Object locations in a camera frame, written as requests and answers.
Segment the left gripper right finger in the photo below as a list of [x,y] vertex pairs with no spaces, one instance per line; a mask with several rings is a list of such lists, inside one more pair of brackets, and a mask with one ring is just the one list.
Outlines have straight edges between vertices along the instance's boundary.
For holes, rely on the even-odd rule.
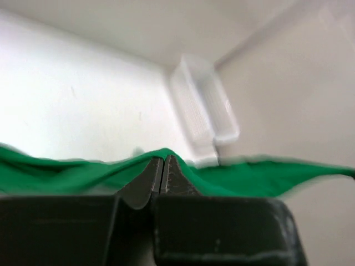
[[307,265],[296,223],[274,198],[208,197],[165,160],[154,199],[157,265]]

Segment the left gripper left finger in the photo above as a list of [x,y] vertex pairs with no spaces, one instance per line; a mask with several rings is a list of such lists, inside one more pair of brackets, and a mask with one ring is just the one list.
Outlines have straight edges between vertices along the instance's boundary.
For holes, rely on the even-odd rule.
[[164,162],[117,192],[1,197],[2,265],[153,265],[151,202]]

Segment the green t shirt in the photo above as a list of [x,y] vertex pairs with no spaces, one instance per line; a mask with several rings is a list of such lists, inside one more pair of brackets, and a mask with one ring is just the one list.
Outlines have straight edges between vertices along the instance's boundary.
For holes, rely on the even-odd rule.
[[[166,159],[167,148],[122,161],[52,160],[1,146],[1,191],[4,193],[74,194],[96,186],[123,188],[153,158]],[[255,156],[227,165],[195,167],[179,158],[182,173],[204,196],[277,197],[321,176],[354,177],[354,169],[294,158]]]

